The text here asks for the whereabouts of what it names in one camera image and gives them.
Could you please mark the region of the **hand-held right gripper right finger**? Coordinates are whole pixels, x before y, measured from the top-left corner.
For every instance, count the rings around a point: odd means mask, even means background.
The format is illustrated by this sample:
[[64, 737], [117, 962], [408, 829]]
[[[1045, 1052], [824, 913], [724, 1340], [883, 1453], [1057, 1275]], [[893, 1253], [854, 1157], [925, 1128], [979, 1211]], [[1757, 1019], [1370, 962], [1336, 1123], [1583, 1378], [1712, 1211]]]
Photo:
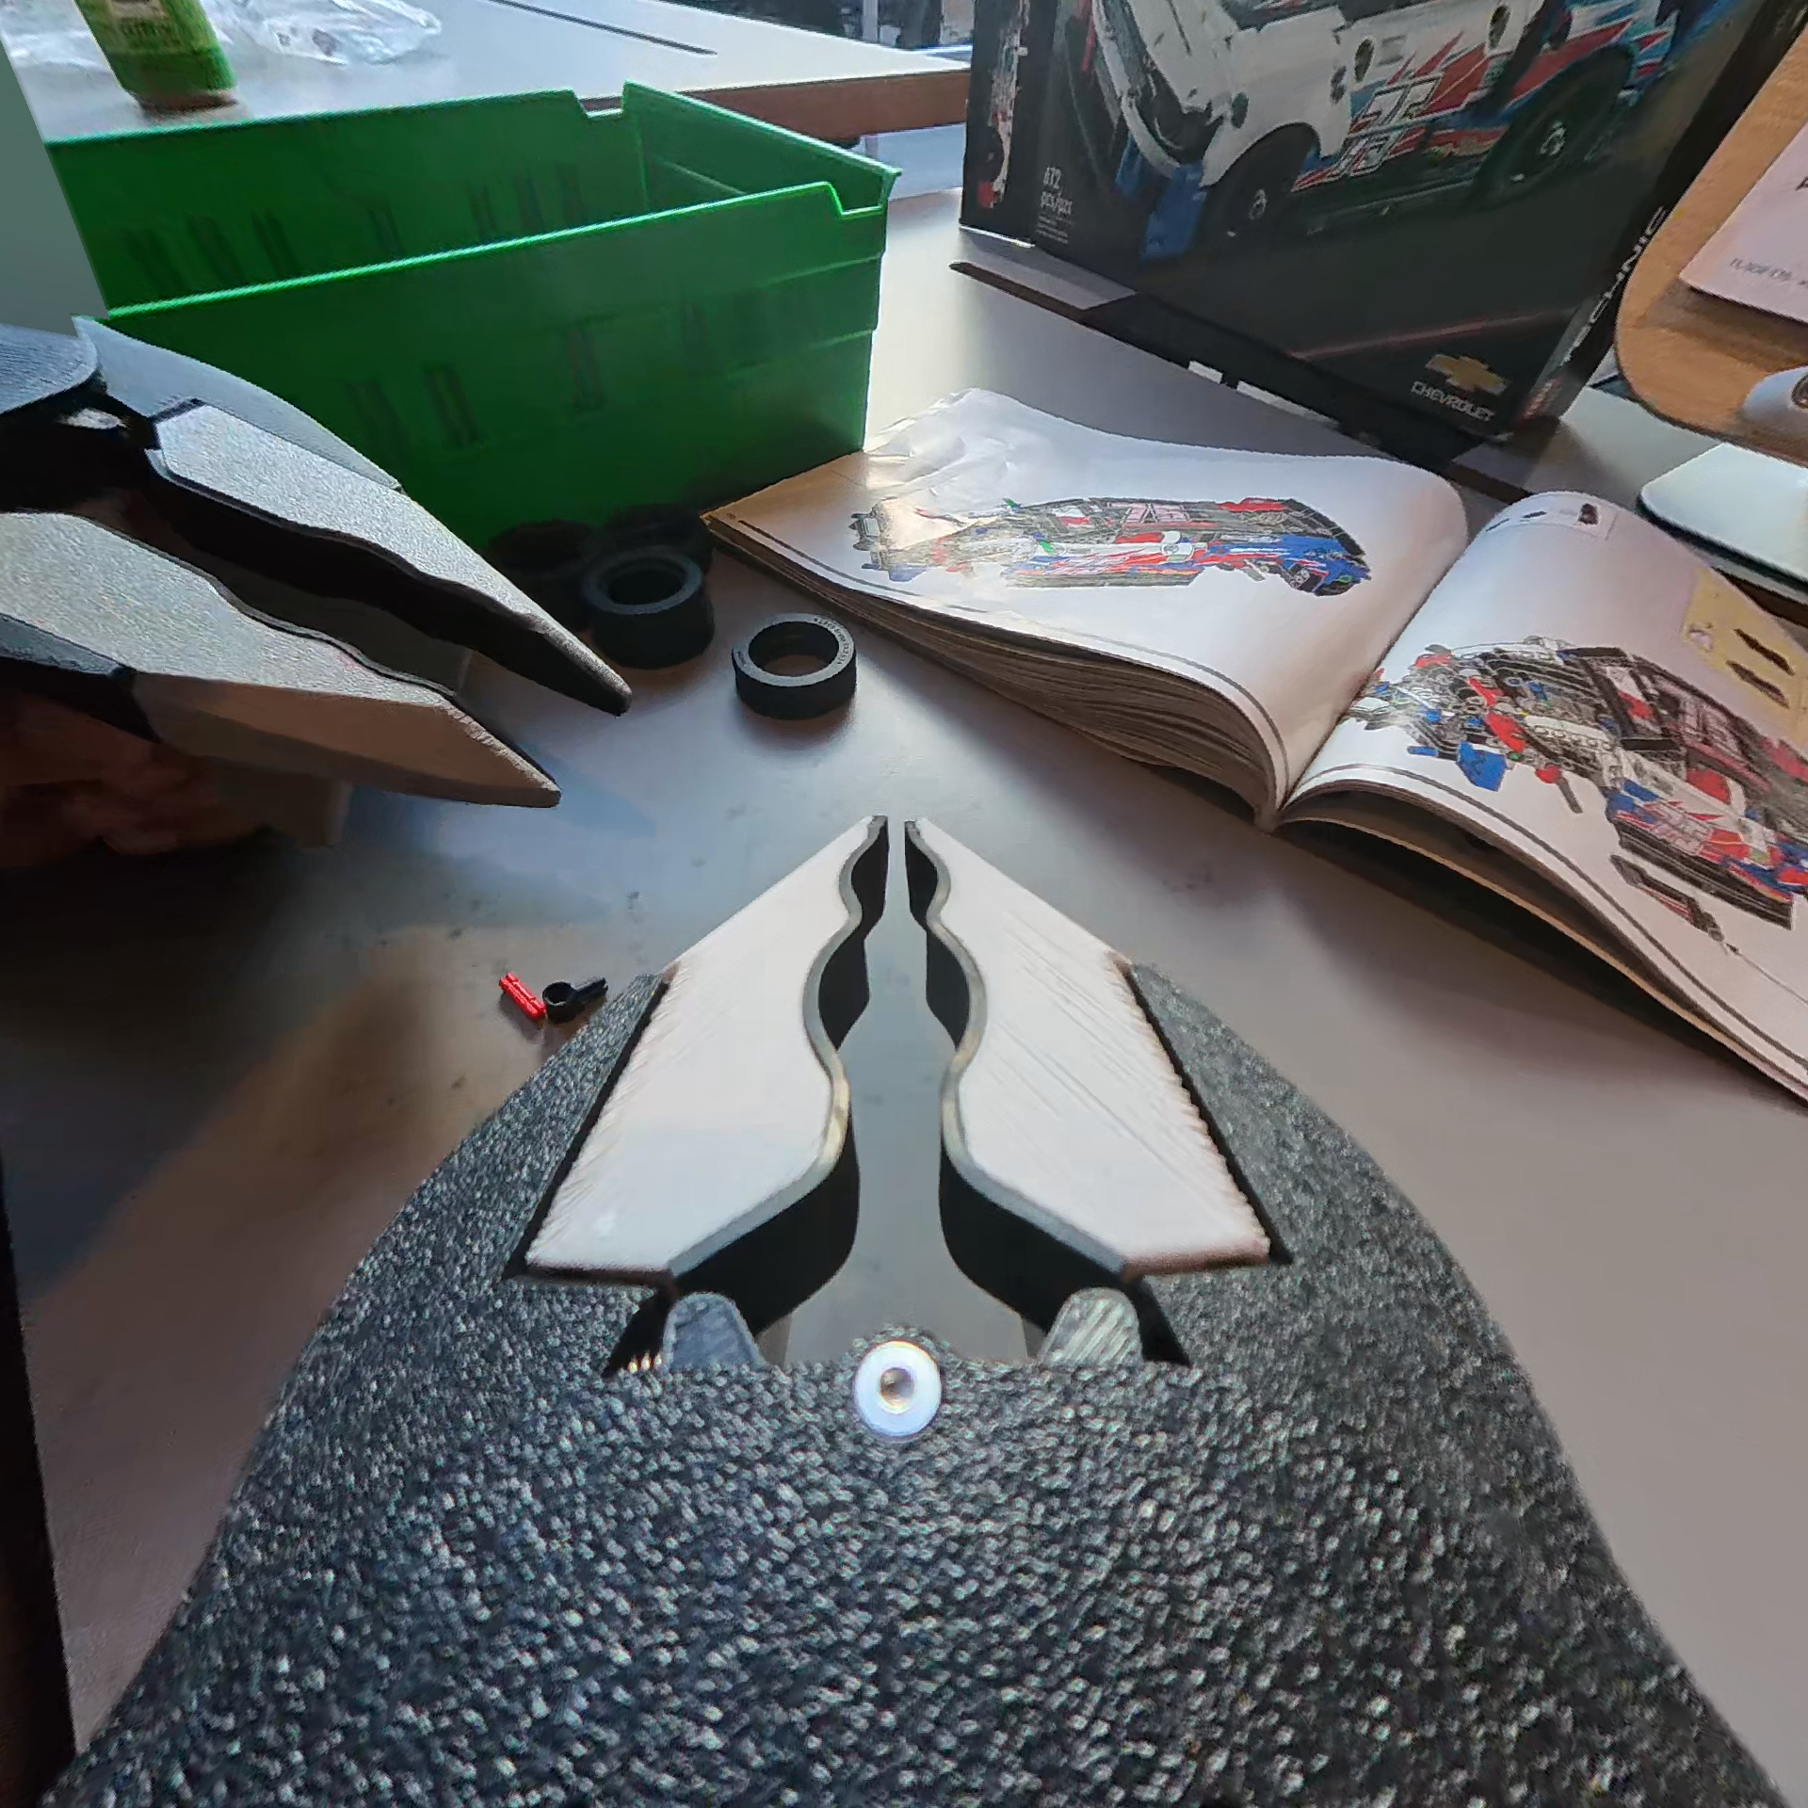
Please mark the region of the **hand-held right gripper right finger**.
[[1246, 1201], [1135, 962], [940, 823], [907, 823], [940, 1086], [940, 1225], [965, 1278], [1053, 1331], [1081, 1291], [1116, 1291], [1170, 1340], [1150, 1283], [1265, 1270]]

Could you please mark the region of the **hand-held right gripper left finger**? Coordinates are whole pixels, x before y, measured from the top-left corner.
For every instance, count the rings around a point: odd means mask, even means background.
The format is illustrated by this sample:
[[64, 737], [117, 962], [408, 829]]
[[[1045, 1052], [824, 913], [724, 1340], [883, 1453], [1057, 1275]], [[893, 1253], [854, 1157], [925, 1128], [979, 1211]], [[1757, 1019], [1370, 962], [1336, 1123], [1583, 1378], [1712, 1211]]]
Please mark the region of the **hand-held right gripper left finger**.
[[839, 1049], [868, 1007], [884, 864], [884, 819], [865, 819], [667, 962], [529, 1275], [724, 1293], [767, 1331], [843, 1270], [861, 1157]]

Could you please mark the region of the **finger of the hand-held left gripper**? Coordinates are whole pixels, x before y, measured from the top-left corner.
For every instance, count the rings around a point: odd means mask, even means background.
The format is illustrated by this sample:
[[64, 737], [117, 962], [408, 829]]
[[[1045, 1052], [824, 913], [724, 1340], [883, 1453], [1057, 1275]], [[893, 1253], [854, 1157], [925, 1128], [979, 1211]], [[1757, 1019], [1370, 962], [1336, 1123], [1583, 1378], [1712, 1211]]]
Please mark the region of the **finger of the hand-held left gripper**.
[[162, 519], [207, 556], [367, 601], [584, 705], [627, 715], [627, 679], [603, 653], [396, 480], [217, 403], [152, 420], [146, 479]]
[[257, 620], [217, 576], [95, 519], [7, 514], [0, 601], [14, 679], [180, 754], [439, 804], [560, 804], [439, 686]]

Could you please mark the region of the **green plastic bin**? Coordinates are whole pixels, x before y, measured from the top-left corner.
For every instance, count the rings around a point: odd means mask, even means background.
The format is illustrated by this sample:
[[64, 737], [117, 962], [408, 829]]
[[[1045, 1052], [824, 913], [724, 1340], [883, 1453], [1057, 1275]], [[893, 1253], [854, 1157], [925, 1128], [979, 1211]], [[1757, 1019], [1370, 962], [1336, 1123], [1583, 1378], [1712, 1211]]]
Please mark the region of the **green plastic bin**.
[[861, 449], [899, 173], [627, 82], [46, 144], [146, 348], [350, 442], [466, 544]]

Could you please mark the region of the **instruction booklet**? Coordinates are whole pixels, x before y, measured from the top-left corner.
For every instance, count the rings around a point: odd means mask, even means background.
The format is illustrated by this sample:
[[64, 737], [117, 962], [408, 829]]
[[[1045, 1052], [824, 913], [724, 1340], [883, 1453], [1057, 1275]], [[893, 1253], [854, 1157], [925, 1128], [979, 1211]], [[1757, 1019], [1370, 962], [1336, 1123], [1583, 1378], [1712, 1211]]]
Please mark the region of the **instruction booklet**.
[[1640, 514], [1530, 494], [1473, 530], [1403, 463], [969, 389], [710, 530], [1265, 829], [1497, 889], [1802, 1097], [1802, 634]]

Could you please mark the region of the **printed task sheet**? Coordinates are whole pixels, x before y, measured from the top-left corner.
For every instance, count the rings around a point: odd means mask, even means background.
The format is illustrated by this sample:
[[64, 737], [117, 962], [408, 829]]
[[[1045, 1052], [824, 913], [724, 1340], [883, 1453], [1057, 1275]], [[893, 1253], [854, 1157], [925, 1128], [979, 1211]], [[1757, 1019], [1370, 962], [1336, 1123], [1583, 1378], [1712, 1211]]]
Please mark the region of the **printed task sheet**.
[[1808, 125], [1703, 239], [1682, 285], [1808, 324]]

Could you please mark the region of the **person's left hand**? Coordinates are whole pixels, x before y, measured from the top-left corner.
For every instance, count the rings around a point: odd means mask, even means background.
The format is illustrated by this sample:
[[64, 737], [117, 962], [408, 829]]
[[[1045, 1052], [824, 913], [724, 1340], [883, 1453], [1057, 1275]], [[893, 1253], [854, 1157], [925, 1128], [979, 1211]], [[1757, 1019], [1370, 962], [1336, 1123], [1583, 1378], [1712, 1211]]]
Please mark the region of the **person's left hand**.
[[77, 849], [219, 849], [267, 829], [267, 796], [231, 768], [36, 693], [0, 701], [0, 864], [36, 871]]

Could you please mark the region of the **black rubber tyre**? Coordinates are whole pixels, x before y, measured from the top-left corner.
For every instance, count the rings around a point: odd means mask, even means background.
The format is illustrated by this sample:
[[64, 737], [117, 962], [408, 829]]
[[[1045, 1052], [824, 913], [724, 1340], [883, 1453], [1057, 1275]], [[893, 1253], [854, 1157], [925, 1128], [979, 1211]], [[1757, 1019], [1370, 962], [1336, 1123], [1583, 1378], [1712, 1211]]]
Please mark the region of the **black rubber tyre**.
[[584, 634], [586, 601], [584, 576], [600, 556], [600, 530], [578, 519], [534, 519], [482, 544], [490, 566], [534, 596], [557, 626]]
[[584, 608], [594, 645], [641, 669], [686, 668], [713, 645], [710, 569], [680, 552], [600, 556]]
[[854, 701], [861, 653], [843, 626], [777, 615], [735, 645], [735, 693], [745, 705], [801, 725]]
[[670, 552], [670, 556], [686, 556], [699, 569], [710, 569], [713, 566], [713, 530], [702, 522], [699, 508], [646, 501], [646, 508], [618, 508], [600, 530], [600, 552], [603, 556]]

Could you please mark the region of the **green drink can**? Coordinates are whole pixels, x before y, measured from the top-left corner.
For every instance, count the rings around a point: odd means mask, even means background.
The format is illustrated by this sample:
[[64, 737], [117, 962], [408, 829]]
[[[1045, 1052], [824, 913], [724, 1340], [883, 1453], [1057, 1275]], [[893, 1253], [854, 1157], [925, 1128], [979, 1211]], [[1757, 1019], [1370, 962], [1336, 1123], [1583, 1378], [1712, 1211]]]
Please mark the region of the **green drink can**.
[[202, 0], [77, 0], [77, 18], [146, 113], [236, 98], [236, 69]]

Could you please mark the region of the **clear plastic bag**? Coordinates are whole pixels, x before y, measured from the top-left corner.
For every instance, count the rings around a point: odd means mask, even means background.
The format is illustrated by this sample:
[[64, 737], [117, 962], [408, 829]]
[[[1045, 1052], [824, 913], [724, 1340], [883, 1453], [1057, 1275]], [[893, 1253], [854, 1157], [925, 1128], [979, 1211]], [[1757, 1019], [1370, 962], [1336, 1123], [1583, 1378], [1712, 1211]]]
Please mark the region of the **clear plastic bag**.
[[228, 0], [236, 44], [325, 69], [389, 69], [439, 45], [439, 18], [408, 0]]

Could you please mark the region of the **wood-edged white table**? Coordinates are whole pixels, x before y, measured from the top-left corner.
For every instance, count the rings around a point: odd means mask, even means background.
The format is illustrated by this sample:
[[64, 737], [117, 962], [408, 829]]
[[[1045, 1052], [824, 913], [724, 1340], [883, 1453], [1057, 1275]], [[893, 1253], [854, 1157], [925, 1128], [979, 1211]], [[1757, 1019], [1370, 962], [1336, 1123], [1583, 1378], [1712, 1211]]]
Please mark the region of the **wood-edged white table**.
[[616, 112], [622, 82], [699, 97], [710, 103], [819, 134], [861, 144], [920, 125], [965, 125], [961, 58], [797, 33], [655, 0], [428, 0], [439, 36], [396, 61], [318, 61], [231, 45], [236, 103], [217, 120], [383, 112], [490, 97], [578, 97]]

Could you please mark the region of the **toy car set box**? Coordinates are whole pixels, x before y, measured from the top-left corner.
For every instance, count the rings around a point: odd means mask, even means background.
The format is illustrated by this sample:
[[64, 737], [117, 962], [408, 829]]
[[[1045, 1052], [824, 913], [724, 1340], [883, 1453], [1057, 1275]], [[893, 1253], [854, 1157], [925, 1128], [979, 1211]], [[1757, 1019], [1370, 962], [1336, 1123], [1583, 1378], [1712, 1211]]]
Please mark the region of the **toy car set box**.
[[1125, 286], [1187, 363], [1507, 442], [1802, 33], [1763, 0], [975, 6], [961, 218]]

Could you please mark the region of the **white stand base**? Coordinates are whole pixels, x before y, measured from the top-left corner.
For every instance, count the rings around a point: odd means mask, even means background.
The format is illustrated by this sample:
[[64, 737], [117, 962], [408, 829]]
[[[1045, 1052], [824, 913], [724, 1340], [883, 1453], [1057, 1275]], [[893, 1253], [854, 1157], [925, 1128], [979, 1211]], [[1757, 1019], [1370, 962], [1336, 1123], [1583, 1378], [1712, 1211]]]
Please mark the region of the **white stand base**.
[[1808, 589], [1808, 371], [1763, 376], [1734, 442], [1640, 487], [1640, 514], [1775, 583]]

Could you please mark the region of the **wooden display board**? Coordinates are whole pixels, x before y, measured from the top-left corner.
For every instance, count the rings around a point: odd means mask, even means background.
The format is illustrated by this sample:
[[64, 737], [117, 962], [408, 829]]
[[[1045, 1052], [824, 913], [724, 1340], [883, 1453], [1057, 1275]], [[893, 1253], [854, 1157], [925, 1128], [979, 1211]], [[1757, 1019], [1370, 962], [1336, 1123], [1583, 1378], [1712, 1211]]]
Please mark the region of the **wooden display board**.
[[1640, 253], [1615, 324], [1615, 363], [1628, 394], [1699, 436], [1808, 463], [1802, 432], [1802, 319], [1763, 315], [1753, 302], [1708, 300], [1682, 285], [1682, 265], [1744, 207], [1763, 173], [1789, 153], [1808, 113], [1808, 36], [1789, 45], [1775, 75], [1732, 125], [1720, 153], [1690, 182], [1677, 211]]

